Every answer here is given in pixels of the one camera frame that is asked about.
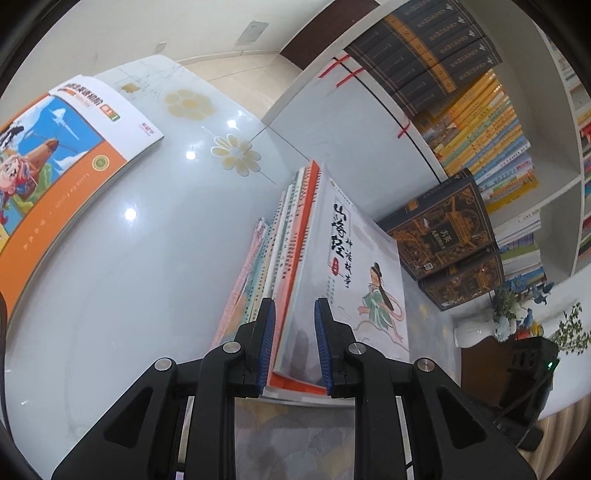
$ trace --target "stack of books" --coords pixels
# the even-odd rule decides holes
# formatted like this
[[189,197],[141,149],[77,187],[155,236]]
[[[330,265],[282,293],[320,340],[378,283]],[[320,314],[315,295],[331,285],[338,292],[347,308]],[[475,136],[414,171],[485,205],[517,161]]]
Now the stack of books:
[[579,259],[584,258],[591,252],[591,215],[583,220],[583,231],[581,232],[581,243],[579,244]]
[[409,361],[396,242],[314,161],[295,176],[272,222],[259,220],[212,347],[255,320],[264,297],[275,300],[276,311],[268,398],[326,402],[314,329],[319,297],[358,341]]
[[345,51],[409,118],[501,62],[492,42],[457,0],[411,0]]
[[492,70],[451,105],[413,121],[448,175],[472,172],[489,213],[537,187],[530,142]]
[[519,291],[539,285],[546,278],[540,249],[534,239],[534,232],[540,227],[538,210],[494,229],[505,281],[509,285],[518,285]]

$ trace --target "yellow flower decoration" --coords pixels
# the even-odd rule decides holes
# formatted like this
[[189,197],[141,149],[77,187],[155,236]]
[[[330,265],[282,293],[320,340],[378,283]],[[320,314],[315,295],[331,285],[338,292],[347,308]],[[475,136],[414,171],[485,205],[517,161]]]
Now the yellow flower decoration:
[[209,97],[192,90],[180,89],[164,97],[168,111],[179,118],[188,118],[197,122],[213,115],[215,109]]
[[250,142],[240,141],[235,135],[228,134],[226,138],[216,137],[217,147],[212,147],[212,154],[222,159],[222,167],[236,171],[243,177],[248,177],[249,171],[261,171],[258,162],[261,156],[252,150]]

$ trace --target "orange book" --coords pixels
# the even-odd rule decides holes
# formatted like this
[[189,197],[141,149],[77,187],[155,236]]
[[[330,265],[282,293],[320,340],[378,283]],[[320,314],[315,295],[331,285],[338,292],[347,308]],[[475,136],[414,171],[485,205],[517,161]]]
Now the orange book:
[[[289,240],[290,243],[288,247],[287,265],[284,269],[285,276],[281,279],[279,293],[275,299],[275,333],[273,337],[273,347],[271,350],[271,366],[274,365],[275,357],[277,356],[277,346],[279,345],[279,340],[281,338],[283,323],[285,321],[285,315],[287,314],[287,307],[290,303],[291,291],[296,278],[302,244],[306,236],[306,228],[308,226],[308,220],[312,210],[314,191],[316,190],[316,182],[318,180],[319,173],[320,167],[318,164],[315,161],[310,162],[310,165],[306,168],[306,176],[304,177],[304,181],[302,183],[300,198],[295,211],[293,231]],[[267,384],[270,387],[286,388],[288,390],[317,393],[321,395],[326,394],[326,390],[324,388],[284,378],[276,373],[273,373],[272,367],[269,369]]]

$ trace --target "illustrated book cover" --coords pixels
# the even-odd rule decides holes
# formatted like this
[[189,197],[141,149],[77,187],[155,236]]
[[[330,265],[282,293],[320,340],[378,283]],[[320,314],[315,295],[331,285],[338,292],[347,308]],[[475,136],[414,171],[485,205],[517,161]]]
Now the illustrated book cover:
[[495,241],[478,186],[468,169],[410,201],[378,225],[397,241],[401,262],[415,280]]

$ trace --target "bookshelf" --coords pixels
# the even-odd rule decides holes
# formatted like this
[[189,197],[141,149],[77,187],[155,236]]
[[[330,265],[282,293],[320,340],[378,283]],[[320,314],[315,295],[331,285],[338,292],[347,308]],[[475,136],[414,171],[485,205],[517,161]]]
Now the bookshelf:
[[[332,58],[344,55],[343,48],[346,45],[403,3],[400,0],[385,2],[341,35],[302,72],[269,110],[263,122],[273,128],[278,116],[294,110],[290,103],[297,100],[304,90],[310,90],[312,85],[317,84],[319,73],[330,64]],[[493,213],[491,223],[493,227],[501,226],[540,210],[542,227],[536,232],[535,238],[540,246],[548,279],[560,283],[591,263],[591,257],[577,263],[582,222],[586,215],[591,214],[591,202],[584,201],[584,168],[577,112],[584,110],[591,99],[581,86],[567,85],[547,37],[511,0],[462,0],[462,4],[493,41],[504,60],[494,70],[509,94],[524,133],[531,142],[529,152],[540,182],[536,189]],[[355,70],[358,64],[349,59],[343,66]],[[357,80],[398,122],[405,122],[401,109],[371,75],[362,72]],[[326,92],[323,108],[329,106],[331,96],[337,94]],[[299,121],[305,120],[303,113],[299,112]],[[342,120],[334,118],[334,122],[340,124]],[[291,122],[292,127],[299,128],[295,125],[295,122]],[[321,129],[327,128],[318,123],[316,125]],[[445,179],[445,172],[416,129],[411,128],[409,132],[436,177]],[[303,150],[298,145],[295,147],[302,152],[305,150],[305,147]],[[345,150],[339,151],[341,155],[346,156],[347,153]]]

